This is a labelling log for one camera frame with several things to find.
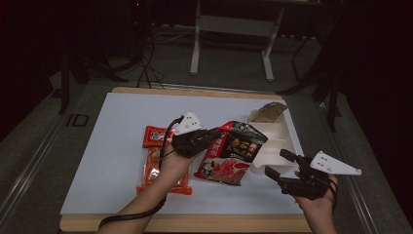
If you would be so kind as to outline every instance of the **white paper box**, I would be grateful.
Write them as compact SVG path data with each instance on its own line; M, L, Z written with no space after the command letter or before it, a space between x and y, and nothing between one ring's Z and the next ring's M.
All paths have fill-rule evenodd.
M251 110L246 122L265 135L268 141L262 145L256 155L250 166L251 170L254 173L263 174L266 165L287 166L289 168L296 165L295 162L292 163L280 156L281 149L286 149L295 154L302 153L298 138L293 137L296 136L296 133L291 119L286 119L287 117L282 114L274 123L250 122L250 120L255 119L257 114L258 109Z

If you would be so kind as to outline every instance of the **red package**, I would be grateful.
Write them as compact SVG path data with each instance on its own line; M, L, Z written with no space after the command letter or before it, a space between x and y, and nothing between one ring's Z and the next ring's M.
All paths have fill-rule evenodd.
M249 124L238 121L228 122L217 131L224 133L210 144L194 176L241 185L249 165L268 139Z
M154 126L146 126L145 135L143 137L143 148L162 147L165 132L167 128L158 128ZM173 131L170 131L167 138L167 143L172 142Z
M142 192L152 180L156 178L159 174L159 154L160 147L150 147L148 148L148 154L146 155L145 167L143 170L142 183L136 187L136 193ZM170 192L179 193L185 195L192 194L192 187L188 185L189 183L189 168L185 176L172 188Z

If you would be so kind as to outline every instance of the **table leg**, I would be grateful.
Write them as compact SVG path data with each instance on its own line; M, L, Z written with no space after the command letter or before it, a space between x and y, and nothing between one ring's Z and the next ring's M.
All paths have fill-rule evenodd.
M274 28L273 31L270 35L270 41L268 43L267 49L262 51L262 59L264 62L264 69L265 69L265 76L267 78L267 81L273 82L274 81L274 75L273 75L273 69L271 67L271 62L270 62L270 53L273 50L273 45L274 42L276 41L277 38L277 33L280 28L280 24L282 21L282 15L284 13L285 8L281 8L279 11L279 14L277 15L277 20L274 23Z
M194 51L192 52L192 61L191 61L191 75L198 74L198 63L200 62L200 9L201 9L201 0L197 1L197 15L195 18L195 45Z

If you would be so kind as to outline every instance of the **black cable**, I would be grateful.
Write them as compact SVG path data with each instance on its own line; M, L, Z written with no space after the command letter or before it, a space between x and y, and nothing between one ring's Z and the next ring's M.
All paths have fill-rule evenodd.
M328 189L330 189L331 193L333 194L333 212L337 205L337 193L338 193L338 186L337 183L334 182L332 179L330 180L330 184L328 185Z
M170 125L168 126L167 131L165 132L164 140L162 142L161 152L160 152L160 155L159 155L159 157L160 157L159 158L159 170L161 170L162 160L164 159L164 157L170 155L174 151L174 150L172 150L172 152L169 152L167 155L165 155L165 147L167 145L167 138L168 138L169 132L172 129L173 125L175 125L177 123L180 123L183 120L183 118L184 118L184 116L181 116L181 117L173 120L172 123L170 123ZM153 209L151 209L147 212L138 213L138 214L120 214L120 215L108 216L100 222L98 228L102 227L103 225L105 225L109 222L134 220L134 219L140 219L140 218L145 218L145 217L150 216L150 215L154 215L156 212L158 212L164 206L166 200L167 200L167 197L162 199L162 201L155 208L153 208Z
M161 207L165 204L165 201L167 200L167 197L162 199L162 201L153 209L143 212L143 213L138 213L138 214L122 214L122 215L113 215L113 216L108 216L104 218L100 224L99 227L102 227L103 225L109 223L109 222L114 222L114 221L126 221L126 220L134 220L134 219L140 219L140 218L145 218L150 215L154 215L156 212L158 212Z
M152 89L152 87L151 87L151 82L149 81L149 77L148 77L148 73L147 73L147 67L149 66L149 63L150 63L151 60L152 60L153 53L152 53L152 49L151 49L151 48L149 48L149 51L150 51L151 54L150 54L149 60L147 61L146 64L145 64L145 62L143 61L143 58L142 58L143 70L142 70L142 72L140 72L139 78L137 79L137 86L136 86L137 88L139 88L140 80L142 79L143 74L145 74L145 76L146 76L146 81L147 81L148 84L149 84L149 88Z
M182 115L181 117L174 119L172 121L172 123L169 124L167 130L165 131L165 135L164 135L164 140L162 141L162 147L161 147L161 151L159 153L159 170L161 170L162 167L162 160L169 154L165 155L165 148L167 147L167 139L168 139L168 135L170 133L170 130L172 129L173 125L175 124L179 124L182 120L183 120L184 116Z

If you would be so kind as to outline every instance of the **plastic wrapper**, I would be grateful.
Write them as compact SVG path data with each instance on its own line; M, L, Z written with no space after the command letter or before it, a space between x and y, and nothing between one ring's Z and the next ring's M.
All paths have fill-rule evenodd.
M136 193L142 192L159 174L159 154L160 147L149 147L146 155L145 166L143 170L142 182L136 187ZM172 188L171 193L185 195L192 194L192 187L189 186L189 168L185 176Z
M164 141L165 132L167 128L159 128L154 126L146 126L145 136L143 137L143 148L148 147L162 147ZM173 131L170 131L167 143L172 141Z
M216 130L223 134L210 144L194 176L241 185L250 164L268 139L249 124L238 121L228 122Z

